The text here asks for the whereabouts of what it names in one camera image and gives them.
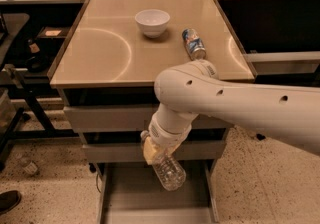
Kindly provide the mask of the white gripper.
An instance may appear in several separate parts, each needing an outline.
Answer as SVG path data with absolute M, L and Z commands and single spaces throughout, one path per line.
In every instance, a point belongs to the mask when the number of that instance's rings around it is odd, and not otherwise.
M 163 148 L 167 148 L 167 153 L 172 155 L 187 138 L 191 128 L 191 124 L 188 124 L 177 133 L 170 132 L 168 129 L 164 129 L 156 115 L 153 115 L 149 124 L 150 136 L 147 136 L 143 143 L 143 156 L 147 164 L 158 164 L 163 156 Z

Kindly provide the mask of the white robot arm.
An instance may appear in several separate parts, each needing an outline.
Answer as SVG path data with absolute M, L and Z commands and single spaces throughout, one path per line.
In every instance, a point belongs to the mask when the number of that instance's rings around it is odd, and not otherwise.
M 154 92 L 160 105 L 143 148 L 150 165 L 180 146 L 200 114 L 320 153 L 319 88 L 224 82 L 212 63 L 196 60 L 162 71 Z

